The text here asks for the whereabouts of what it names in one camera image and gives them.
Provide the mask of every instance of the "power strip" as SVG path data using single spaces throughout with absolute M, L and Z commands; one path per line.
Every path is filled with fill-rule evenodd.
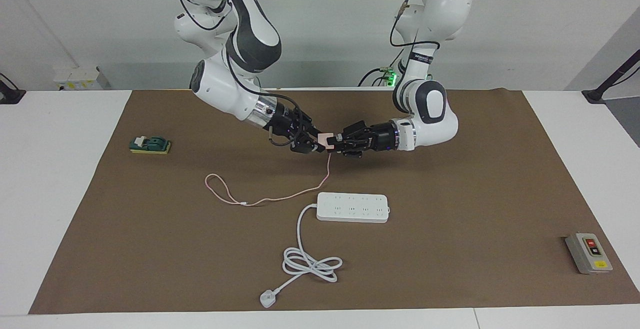
M 321 192 L 315 216 L 329 222 L 386 223 L 389 211 L 387 197 L 381 194 Z

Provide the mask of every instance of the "gray switch box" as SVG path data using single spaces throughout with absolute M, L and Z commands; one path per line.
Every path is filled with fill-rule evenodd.
M 565 238 L 573 261 L 582 274 L 599 274 L 613 270 L 595 234 L 575 233 Z

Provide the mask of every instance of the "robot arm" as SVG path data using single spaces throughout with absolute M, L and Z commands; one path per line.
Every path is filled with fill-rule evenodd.
M 473 0 L 422 0 L 424 5 L 407 1 L 398 12 L 395 29 L 410 46 L 404 50 L 407 65 L 398 65 L 402 79 L 396 83 L 393 103 L 409 116 L 372 126 L 363 121 L 348 126 L 327 140 L 333 151 L 358 158 L 367 150 L 413 151 L 446 142 L 458 132 L 458 117 L 444 86 L 426 78 L 439 42 L 452 40 L 461 31 Z
M 281 38 L 260 3 L 224 1 L 228 5 L 220 13 L 212 14 L 210 8 L 201 8 L 201 15 L 186 12 L 175 20 L 180 37 L 197 45 L 208 57 L 196 66 L 190 89 L 214 108 L 269 131 L 269 140 L 275 145 L 289 145 L 292 151 L 301 153 L 324 151 L 325 147 L 316 140 L 318 129 L 295 102 L 292 101 L 295 108 L 290 109 L 275 99 L 286 97 L 265 92 L 254 84 L 256 74 L 274 64 L 282 53 Z M 234 20 L 226 19 L 227 16 L 233 16 Z M 202 28 L 204 25 L 198 19 L 209 25 L 209 30 Z M 226 33 L 229 36 L 222 44 L 219 35 Z M 283 136 L 288 142 L 275 143 L 272 135 Z
M 185 13 L 176 18 L 176 30 L 182 39 L 198 45 L 208 57 L 194 70 L 190 89 L 218 110 L 261 127 L 270 135 L 288 138 L 285 144 L 290 144 L 292 151 L 324 151 L 318 143 L 319 131 L 295 102 L 287 98 L 295 106 L 291 110 L 274 99 L 283 96 L 254 85 L 256 74 L 274 64 L 282 50 L 278 32 L 258 0 L 222 1 L 229 5 L 218 11 L 201 8 L 194 15 L 211 28 L 194 24 L 196 20 L 188 21 Z M 409 5 L 407 1 L 394 24 L 404 40 L 394 46 L 406 48 L 406 64 L 402 60 L 398 64 L 402 79 L 396 83 L 393 103 L 408 116 L 372 126 L 363 121 L 350 125 L 328 138 L 333 152 L 361 157 L 367 150 L 413 151 L 415 147 L 446 142 L 458 131 L 458 118 L 450 108 L 444 86 L 426 78 L 439 42 L 458 35 L 473 0 L 422 0 L 424 5 Z M 224 22 L 231 12 L 234 20 Z M 222 44 L 218 36 L 228 32 Z

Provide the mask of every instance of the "white power cord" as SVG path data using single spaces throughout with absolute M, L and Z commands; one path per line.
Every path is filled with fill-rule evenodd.
M 283 254 L 282 270 L 284 270 L 286 274 L 293 275 L 293 277 L 282 283 L 281 286 L 275 288 L 275 290 L 268 289 L 260 295 L 260 303 L 265 308 L 272 306 L 276 302 L 276 295 L 304 274 L 313 274 L 329 283 L 338 281 L 338 276 L 336 276 L 334 271 L 343 265 L 343 259 L 337 256 L 330 256 L 329 258 L 316 260 L 313 256 L 307 254 L 302 247 L 300 224 L 302 222 L 302 216 L 304 216 L 310 208 L 318 208 L 318 204 L 309 204 L 302 209 L 300 215 L 297 217 L 297 226 L 295 227 L 297 247 L 288 247 Z
M 222 177 L 219 176 L 218 174 L 215 174 L 215 172 L 212 172 L 211 174 L 207 175 L 204 178 L 204 185 L 206 186 L 206 188 L 208 188 L 208 190 L 211 191 L 211 193 L 213 193 L 213 195 L 215 195 L 215 197 L 217 197 L 223 203 L 229 204 L 231 206 L 254 207 L 254 206 L 257 206 L 258 204 L 261 204 L 263 202 L 279 202 L 281 200 L 292 199 L 294 197 L 297 197 L 298 195 L 302 195 L 302 194 L 305 194 L 305 193 L 308 193 L 308 192 L 313 192 L 314 190 L 320 189 L 320 187 L 322 187 L 322 185 L 324 185 L 324 183 L 327 181 L 327 179 L 329 179 L 329 174 L 330 174 L 330 172 L 329 172 L 329 164 L 331 164 L 331 153 L 329 153 L 329 158 L 327 158 L 327 160 L 326 160 L 326 176 L 324 177 L 324 179 L 322 179 L 322 181 L 320 181 L 320 184 L 318 184 L 317 186 L 315 186 L 313 188 L 308 188 L 306 190 L 299 191 L 299 192 L 297 192 L 295 194 L 292 194 L 292 195 L 289 195 L 289 196 L 285 196 L 285 197 L 276 197 L 276 198 L 265 197 L 265 199 L 260 199 L 260 200 L 256 201 L 255 203 L 252 203 L 252 204 L 249 204 L 246 201 L 238 201 L 238 200 L 236 200 L 235 197 L 233 197 L 231 195 L 231 192 L 229 190 L 229 186 L 227 185 L 225 180 L 222 179 Z M 226 195 L 229 197 L 229 199 L 231 199 L 231 201 L 222 198 L 209 185 L 209 180 L 210 180 L 211 177 L 215 177 L 218 180 L 220 180 L 220 182 L 222 183 L 222 185 L 224 185 L 224 188 L 226 189 Z

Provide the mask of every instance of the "white wall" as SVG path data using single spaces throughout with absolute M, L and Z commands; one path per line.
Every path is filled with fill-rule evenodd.
M 116 88 L 186 87 L 201 59 L 173 31 L 177 0 L 28 1 L 75 61 L 101 67 Z M 260 0 L 283 42 L 263 85 L 356 85 L 367 69 L 395 56 L 387 38 L 401 1 Z M 562 90 L 639 5 L 475 0 L 464 31 L 443 44 L 432 72 L 448 88 Z M 7 29 L 5 15 L 18 23 L 21 16 L 9 1 L 2 0 L 0 15 L 0 69 L 27 89 L 44 89 L 46 69 L 70 59 L 60 48 L 42 49 L 51 40 L 38 39 L 26 24 Z
M 640 7 L 620 26 L 615 35 L 600 49 L 574 78 L 565 90 L 591 90 L 598 88 L 633 53 L 640 50 Z M 640 64 L 636 64 L 621 80 L 630 76 Z M 624 83 L 607 90 L 604 99 L 640 97 L 640 73 Z

